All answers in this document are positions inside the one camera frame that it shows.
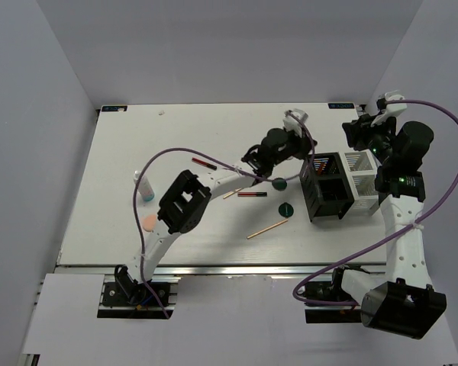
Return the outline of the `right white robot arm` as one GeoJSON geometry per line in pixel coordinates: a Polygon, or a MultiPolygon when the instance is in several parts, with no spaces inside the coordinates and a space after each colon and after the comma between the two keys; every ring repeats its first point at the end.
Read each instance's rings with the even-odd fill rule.
{"type": "Polygon", "coordinates": [[[385,275],[378,278],[346,267],[329,285],[340,304],[355,300],[362,324],[411,339],[422,339],[447,308],[435,291],[425,264],[423,213],[425,184],[419,168],[434,140],[426,124],[409,121],[396,127],[395,117],[375,123],[369,116],[342,125],[350,148],[370,151],[379,161],[375,189],[385,224],[385,275]]]}

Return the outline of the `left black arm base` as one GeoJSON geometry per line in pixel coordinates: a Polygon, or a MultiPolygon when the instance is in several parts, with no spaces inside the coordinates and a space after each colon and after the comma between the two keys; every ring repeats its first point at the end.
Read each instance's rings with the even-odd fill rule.
{"type": "Polygon", "coordinates": [[[117,265],[104,280],[97,317],[99,319],[169,319],[176,305],[179,278],[169,276],[149,281],[152,291],[117,265]]]}

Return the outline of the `red black lip gloss tube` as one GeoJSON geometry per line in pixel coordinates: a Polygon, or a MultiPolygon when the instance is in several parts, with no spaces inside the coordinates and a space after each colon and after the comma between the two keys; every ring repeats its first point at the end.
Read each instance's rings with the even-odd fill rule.
{"type": "Polygon", "coordinates": [[[203,166],[203,167],[205,167],[207,169],[210,169],[212,171],[216,171],[218,169],[218,167],[216,165],[211,164],[210,162],[206,162],[206,161],[200,160],[200,159],[195,158],[195,157],[192,157],[192,162],[194,162],[197,165],[203,166]]]}

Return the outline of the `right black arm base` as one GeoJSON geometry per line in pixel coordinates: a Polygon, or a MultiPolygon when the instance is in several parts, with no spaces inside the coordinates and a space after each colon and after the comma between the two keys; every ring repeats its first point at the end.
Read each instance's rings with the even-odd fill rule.
{"type": "Polygon", "coordinates": [[[354,324],[361,323],[359,305],[342,288],[344,270],[335,268],[329,281],[309,281],[301,286],[297,295],[305,299],[305,322],[307,324],[354,324]]]}

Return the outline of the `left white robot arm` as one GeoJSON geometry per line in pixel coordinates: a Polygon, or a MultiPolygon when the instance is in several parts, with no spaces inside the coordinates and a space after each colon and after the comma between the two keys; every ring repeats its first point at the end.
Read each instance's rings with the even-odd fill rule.
{"type": "Polygon", "coordinates": [[[222,168],[204,175],[196,175],[189,170],[180,172],[160,198],[153,232],[149,235],[143,233],[137,212],[137,194],[133,193],[140,254],[134,258],[133,265],[118,265],[114,270],[114,279],[122,298],[130,304],[137,304],[148,294],[156,296],[156,291],[149,285],[154,270],[168,248],[182,234],[192,231],[200,223],[210,201],[236,188],[250,188],[262,181],[269,181],[277,165],[289,158],[311,158],[316,146],[317,141],[306,127],[297,130],[272,128],[261,143],[251,146],[241,160],[233,165],[182,147],[168,148],[153,156],[140,171],[141,175],[154,160],[171,152],[198,155],[222,168]]]}

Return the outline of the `wooden stick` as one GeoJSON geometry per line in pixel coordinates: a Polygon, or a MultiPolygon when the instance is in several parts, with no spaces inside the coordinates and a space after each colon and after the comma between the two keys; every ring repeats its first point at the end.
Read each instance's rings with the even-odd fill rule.
{"type": "Polygon", "coordinates": [[[262,234],[264,234],[264,233],[266,233],[266,232],[268,232],[270,230],[275,229],[276,227],[279,227],[279,226],[287,223],[288,221],[289,221],[289,219],[285,218],[284,220],[281,220],[278,223],[274,223],[274,224],[272,224],[272,225],[270,225],[270,226],[268,226],[268,227],[266,227],[264,229],[261,229],[261,230],[255,232],[255,233],[250,234],[249,236],[247,236],[246,239],[248,239],[248,240],[249,239],[253,239],[253,238],[255,238],[255,237],[259,236],[259,235],[262,235],[262,234]]]}
{"type": "Polygon", "coordinates": [[[240,192],[242,189],[243,189],[243,188],[238,188],[238,189],[235,189],[235,190],[233,190],[233,191],[227,193],[226,195],[223,196],[223,199],[227,199],[227,198],[233,196],[234,194],[240,192]]]}

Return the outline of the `red lip gloss blue cap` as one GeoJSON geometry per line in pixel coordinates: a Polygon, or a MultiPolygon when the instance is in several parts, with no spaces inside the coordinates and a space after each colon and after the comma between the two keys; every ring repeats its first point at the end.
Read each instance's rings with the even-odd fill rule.
{"type": "Polygon", "coordinates": [[[238,197],[267,197],[268,193],[265,191],[247,191],[247,192],[238,192],[238,197]]]}

